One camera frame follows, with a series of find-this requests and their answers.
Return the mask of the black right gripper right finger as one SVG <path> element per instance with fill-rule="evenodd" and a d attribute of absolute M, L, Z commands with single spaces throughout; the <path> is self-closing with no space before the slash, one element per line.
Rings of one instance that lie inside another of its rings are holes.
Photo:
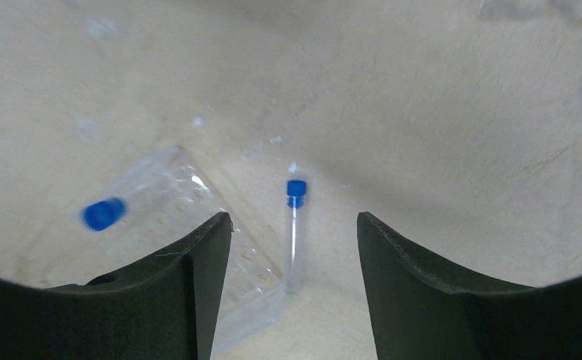
<path fill-rule="evenodd" d="M 369 212 L 357 239 L 379 359 L 582 359 L 582 276 L 544 287 L 496 279 Z"/>

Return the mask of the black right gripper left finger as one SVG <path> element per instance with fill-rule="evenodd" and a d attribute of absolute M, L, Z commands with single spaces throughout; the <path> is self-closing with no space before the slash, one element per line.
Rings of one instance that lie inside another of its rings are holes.
<path fill-rule="evenodd" d="M 232 230 L 219 212 L 84 285 L 0 278 L 0 359 L 209 359 Z"/>

